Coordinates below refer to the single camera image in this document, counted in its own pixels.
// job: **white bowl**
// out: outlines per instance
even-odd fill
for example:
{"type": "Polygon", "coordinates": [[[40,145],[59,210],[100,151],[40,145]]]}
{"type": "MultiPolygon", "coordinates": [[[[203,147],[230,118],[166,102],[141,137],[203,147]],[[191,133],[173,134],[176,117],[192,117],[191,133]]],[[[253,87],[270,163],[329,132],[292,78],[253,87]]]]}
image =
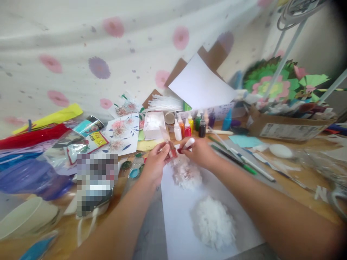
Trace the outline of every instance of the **white bowl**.
{"type": "Polygon", "coordinates": [[[41,197],[29,199],[1,220],[0,240],[27,235],[49,223],[57,213],[58,207],[41,197]]]}

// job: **white egg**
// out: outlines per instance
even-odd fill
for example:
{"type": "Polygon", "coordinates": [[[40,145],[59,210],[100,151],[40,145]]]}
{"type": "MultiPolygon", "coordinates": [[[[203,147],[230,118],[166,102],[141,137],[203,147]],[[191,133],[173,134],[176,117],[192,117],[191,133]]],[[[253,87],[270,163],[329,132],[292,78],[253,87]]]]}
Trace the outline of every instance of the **white egg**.
{"type": "Polygon", "coordinates": [[[282,144],[272,144],[270,145],[269,149],[274,156],[277,156],[279,158],[288,159],[293,157],[293,152],[287,146],[284,146],[282,144]]]}

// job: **right hand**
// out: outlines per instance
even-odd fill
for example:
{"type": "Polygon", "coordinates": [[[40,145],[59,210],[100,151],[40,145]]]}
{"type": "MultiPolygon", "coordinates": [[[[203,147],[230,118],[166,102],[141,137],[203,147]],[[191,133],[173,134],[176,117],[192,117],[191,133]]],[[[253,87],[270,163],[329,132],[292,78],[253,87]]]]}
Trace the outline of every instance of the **right hand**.
{"type": "MultiPolygon", "coordinates": [[[[190,138],[191,137],[184,138],[180,144],[180,148],[182,148],[190,138]]],[[[202,138],[195,138],[195,142],[192,144],[192,151],[184,149],[182,153],[194,163],[205,169],[212,169],[213,165],[220,159],[207,141],[202,138]]]]}

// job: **hand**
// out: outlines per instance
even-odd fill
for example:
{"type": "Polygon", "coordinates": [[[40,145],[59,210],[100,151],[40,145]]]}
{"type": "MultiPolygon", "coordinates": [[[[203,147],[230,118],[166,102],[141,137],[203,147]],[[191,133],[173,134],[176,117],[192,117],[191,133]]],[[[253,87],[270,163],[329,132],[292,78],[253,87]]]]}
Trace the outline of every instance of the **hand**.
{"type": "Polygon", "coordinates": [[[163,176],[164,166],[171,161],[168,157],[170,146],[165,142],[157,144],[152,151],[149,152],[145,167],[141,173],[143,178],[146,178],[156,187],[160,185],[163,176]]]}
{"type": "MultiPolygon", "coordinates": [[[[191,137],[184,138],[180,144],[180,148],[182,148],[190,138],[191,137]]],[[[220,159],[207,141],[202,138],[195,139],[195,142],[192,144],[192,151],[184,149],[181,152],[194,163],[208,170],[213,169],[213,165],[220,159]]]]}

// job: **wooden table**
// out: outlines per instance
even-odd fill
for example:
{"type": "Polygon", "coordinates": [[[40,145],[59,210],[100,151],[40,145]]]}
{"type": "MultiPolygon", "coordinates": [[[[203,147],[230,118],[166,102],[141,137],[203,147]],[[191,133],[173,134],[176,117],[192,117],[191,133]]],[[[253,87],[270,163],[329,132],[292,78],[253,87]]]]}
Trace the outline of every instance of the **wooden table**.
{"type": "MultiPolygon", "coordinates": [[[[221,129],[221,122],[216,123],[215,129],[221,129]]],[[[171,140],[175,139],[173,133],[170,133],[170,137],[171,137],[171,140]]],[[[227,135],[221,135],[221,137],[222,139],[228,139],[227,135]]],[[[333,143],[326,141],[324,139],[312,139],[306,144],[291,144],[291,143],[285,143],[285,142],[280,142],[280,141],[271,140],[271,139],[263,139],[263,138],[260,138],[260,139],[263,142],[270,143],[270,144],[281,143],[291,149],[298,149],[298,148],[304,148],[304,147],[313,147],[317,151],[336,149],[333,143]]],[[[270,159],[279,160],[275,158],[269,151],[265,151],[264,154],[270,159]]],[[[282,161],[288,166],[299,167],[298,165],[291,164],[287,160],[282,160],[282,161]]],[[[268,172],[277,180],[277,182],[284,188],[284,190],[293,199],[309,207],[310,209],[322,215],[323,217],[327,218],[328,220],[336,224],[342,224],[342,220],[339,218],[339,216],[335,213],[335,211],[332,209],[332,207],[329,204],[323,202],[322,200],[315,200],[314,194],[305,191],[304,189],[299,187],[297,184],[281,176],[280,174],[270,169],[269,167],[265,165],[263,166],[265,169],[268,170],[268,172]]],[[[315,171],[311,169],[302,169],[302,171],[300,172],[290,172],[290,174],[293,177],[300,180],[301,182],[303,182],[308,187],[312,188],[313,190],[316,189],[317,185],[320,185],[329,189],[328,182],[321,175],[319,175],[318,173],[316,173],[315,171]]],[[[115,190],[114,196],[110,202],[110,206],[105,214],[98,217],[97,224],[100,224],[109,215],[109,213],[117,206],[121,198],[126,182],[127,182],[127,177],[119,178],[119,181],[116,184],[114,189],[115,190]]],[[[70,199],[64,200],[63,198],[60,201],[55,201],[54,203],[67,207],[69,201],[70,199]]],[[[90,222],[91,222],[90,219],[83,222],[83,227],[82,227],[83,232],[87,232],[89,230],[90,222]]],[[[54,227],[54,229],[58,229],[60,232],[59,238],[56,240],[56,243],[51,247],[45,259],[64,260],[69,257],[71,252],[77,247],[77,225],[78,225],[78,220],[76,220],[75,215],[64,216],[59,221],[59,223],[54,227]]],[[[6,240],[6,241],[0,242],[0,259],[6,259],[6,260],[19,259],[19,257],[23,255],[28,250],[28,248],[32,244],[34,244],[38,239],[39,237],[27,237],[22,239],[6,240]]]]}

